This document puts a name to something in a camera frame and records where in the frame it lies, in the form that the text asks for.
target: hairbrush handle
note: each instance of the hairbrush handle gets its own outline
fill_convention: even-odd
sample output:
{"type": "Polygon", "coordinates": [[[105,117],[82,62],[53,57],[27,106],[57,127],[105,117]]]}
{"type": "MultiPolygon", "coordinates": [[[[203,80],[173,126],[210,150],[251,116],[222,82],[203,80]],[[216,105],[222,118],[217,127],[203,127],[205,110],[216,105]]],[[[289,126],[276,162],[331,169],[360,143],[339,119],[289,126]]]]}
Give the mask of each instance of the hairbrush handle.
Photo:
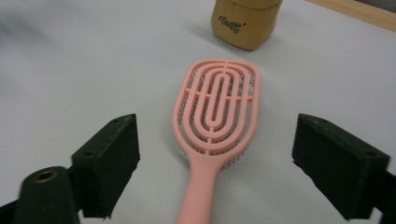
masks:
{"type": "Polygon", "coordinates": [[[178,212],[177,224],[209,224],[219,168],[194,161],[191,161],[190,167],[190,180],[178,212]]]}

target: detangling brush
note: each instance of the detangling brush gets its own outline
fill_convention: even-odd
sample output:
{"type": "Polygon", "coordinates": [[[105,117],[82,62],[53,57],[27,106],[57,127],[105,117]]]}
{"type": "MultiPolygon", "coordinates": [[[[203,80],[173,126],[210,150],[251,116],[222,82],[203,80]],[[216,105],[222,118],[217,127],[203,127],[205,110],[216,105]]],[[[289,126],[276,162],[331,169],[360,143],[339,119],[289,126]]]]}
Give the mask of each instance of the detangling brush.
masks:
{"type": "Polygon", "coordinates": [[[203,60],[187,71],[172,120],[191,169],[177,224],[210,223],[219,170],[243,155],[256,130],[260,80],[239,61],[203,60]]]}

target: white table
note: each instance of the white table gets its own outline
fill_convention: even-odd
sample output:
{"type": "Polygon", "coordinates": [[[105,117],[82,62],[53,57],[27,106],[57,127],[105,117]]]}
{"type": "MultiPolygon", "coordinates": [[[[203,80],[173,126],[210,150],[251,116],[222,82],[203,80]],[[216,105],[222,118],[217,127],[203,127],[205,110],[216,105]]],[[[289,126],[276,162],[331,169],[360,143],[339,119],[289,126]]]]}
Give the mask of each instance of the white table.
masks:
{"type": "Polygon", "coordinates": [[[328,119],[395,159],[396,34],[285,1],[271,37],[248,52],[214,37],[213,6],[1,1],[0,204],[32,172],[69,167],[108,121],[136,113],[142,160],[104,223],[175,223],[189,178],[171,127],[178,88],[192,63],[227,58],[261,70],[260,120],[245,156],[219,175],[212,223],[347,223],[292,163],[297,116],[328,119]]]}

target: tan container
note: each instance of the tan container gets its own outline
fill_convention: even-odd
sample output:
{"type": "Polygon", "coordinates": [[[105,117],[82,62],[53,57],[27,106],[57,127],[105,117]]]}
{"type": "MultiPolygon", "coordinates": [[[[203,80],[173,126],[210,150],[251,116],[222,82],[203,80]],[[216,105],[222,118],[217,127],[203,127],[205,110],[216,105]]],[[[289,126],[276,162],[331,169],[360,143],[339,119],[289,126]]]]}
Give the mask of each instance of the tan container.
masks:
{"type": "Polygon", "coordinates": [[[213,32],[240,49],[254,50],[274,31],[282,0],[217,0],[213,32]]]}

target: hairbrush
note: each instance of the hairbrush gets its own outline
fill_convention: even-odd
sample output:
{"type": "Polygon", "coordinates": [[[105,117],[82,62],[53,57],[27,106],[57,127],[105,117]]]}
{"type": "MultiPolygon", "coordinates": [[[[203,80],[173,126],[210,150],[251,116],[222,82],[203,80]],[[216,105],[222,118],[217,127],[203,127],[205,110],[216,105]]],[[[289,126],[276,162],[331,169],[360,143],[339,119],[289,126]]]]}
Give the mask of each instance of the hairbrush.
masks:
{"type": "Polygon", "coordinates": [[[190,66],[173,112],[175,137],[191,175],[177,224],[208,224],[216,177],[238,160],[256,130],[260,72],[250,63],[203,60],[190,66]]]}

